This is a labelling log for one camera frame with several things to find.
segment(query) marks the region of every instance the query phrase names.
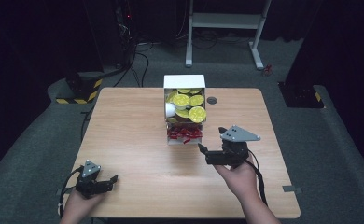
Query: gray carpet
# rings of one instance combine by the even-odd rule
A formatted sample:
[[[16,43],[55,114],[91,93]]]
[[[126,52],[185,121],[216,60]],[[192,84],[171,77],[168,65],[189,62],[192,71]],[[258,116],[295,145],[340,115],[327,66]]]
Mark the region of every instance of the gray carpet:
[[[260,41],[259,53],[273,74],[256,70],[246,41],[219,41],[210,49],[193,49],[193,66],[185,67],[185,48],[157,44],[138,50],[149,58],[144,87],[162,87],[166,74],[204,74],[207,87],[258,88],[274,126],[301,216],[283,223],[364,223],[364,160],[332,105],[327,90],[315,86],[326,108],[288,108],[277,87],[284,81],[301,42]],[[209,42],[195,41],[205,48]],[[133,68],[142,76],[146,60],[136,55]],[[111,87],[121,74],[104,79]],[[95,104],[59,105],[54,102],[63,80],[49,87],[53,102],[16,141],[0,162],[0,223],[57,223],[59,189],[71,172],[80,145],[84,115]],[[119,87],[136,87],[130,71]],[[165,220],[117,219],[115,223],[167,223]],[[200,220],[179,220],[200,223]]]

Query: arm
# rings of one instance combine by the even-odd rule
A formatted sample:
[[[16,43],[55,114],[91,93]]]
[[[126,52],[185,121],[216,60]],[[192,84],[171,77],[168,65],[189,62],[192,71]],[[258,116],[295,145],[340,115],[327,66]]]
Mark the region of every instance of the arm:
[[[78,224],[97,205],[105,194],[96,194],[86,199],[77,190],[73,189],[66,201],[65,211],[60,224]]]
[[[222,165],[214,165],[214,167],[240,201],[247,223],[280,223],[261,200],[257,190],[256,174],[252,167],[245,162],[235,169],[230,168],[230,170]]]

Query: wooden table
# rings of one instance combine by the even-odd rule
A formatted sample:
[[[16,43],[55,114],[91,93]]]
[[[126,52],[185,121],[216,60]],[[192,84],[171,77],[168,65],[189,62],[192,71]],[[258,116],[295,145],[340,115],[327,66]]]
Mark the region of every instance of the wooden table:
[[[205,89],[203,145],[220,149],[218,127],[233,124],[261,137],[248,142],[264,177],[270,209],[280,218],[300,215],[287,168],[261,92],[257,89]],[[74,169],[90,160],[102,166],[98,181],[119,175],[113,191],[92,217],[244,217],[236,197],[197,145],[169,146],[162,88],[101,90]],[[70,179],[69,186],[76,183]]]

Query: hand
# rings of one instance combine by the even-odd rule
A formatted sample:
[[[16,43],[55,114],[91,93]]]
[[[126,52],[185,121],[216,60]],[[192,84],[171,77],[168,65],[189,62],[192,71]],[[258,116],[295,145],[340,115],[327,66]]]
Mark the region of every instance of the hand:
[[[249,155],[248,161],[253,163],[252,154]],[[230,168],[230,170],[222,165],[214,165],[214,167],[226,181],[231,192],[240,201],[258,195],[255,171],[250,165],[246,164],[246,162],[243,162],[243,164],[235,169]]]
[[[80,192],[72,189],[68,201],[65,205],[63,217],[60,221],[62,224],[75,224],[86,217],[89,212],[105,197],[105,193],[93,195],[86,199]]]

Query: dark background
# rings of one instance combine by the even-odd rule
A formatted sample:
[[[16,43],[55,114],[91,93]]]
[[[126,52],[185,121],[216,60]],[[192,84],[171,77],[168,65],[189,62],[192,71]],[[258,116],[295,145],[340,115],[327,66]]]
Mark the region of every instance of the dark background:
[[[226,9],[239,13],[257,10],[258,1],[252,0],[250,8],[242,7],[246,6],[245,1],[228,2]],[[118,50],[122,48],[122,40],[114,38],[114,42],[106,45],[112,50],[106,52],[101,46],[106,40],[97,41],[103,36],[98,35],[98,31],[118,35],[118,29],[111,23],[115,21],[110,21],[107,28],[92,27],[93,15],[84,13],[87,2],[60,1],[58,7],[54,5],[57,2],[51,5],[34,0],[0,1],[0,160],[23,130],[49,105],[47,87],[51,83],[71,73],[98,71],[106,65],[118,66],[123,62],[124,55],[120,56]],[[112,1],[98,2],[109,4]],[[222,8],[222,1],[196,1],[196,4],[199,10],[209,12]],[[131,6],[132,13],[136,13],[138,31],[170,39],[178,32],[185,2],[142,0],[131,1]],[[65,11],[80,14],[65,14]],[[108,18],[114,15],[109,11],[105,14]],[[70,33],[63,30],[64,26],[57,25],[63,22],[61,17],[68,18],[68,15],[71,18],[63,20],[70,22],[67,23]],[[164,22],[163,18],[169,16],[172,18]],[[145,21],[145,18],[153,18],[153,21]],[[161,29],[153,32],[155,28],[150,28],[149,23]],[[77,37],[80,41],[71,42]],[[278,37],[285,41],[306,37],[286,83],[324,85],[364,157],[364,2],[273,1],[262,39]],[[80,43],[84,48],[78,49],[84,52],[77,52],[76,45],[66,43]],[[105,55],[115,62],[104,60]],[[87,60],[96,63],[86,64]]]

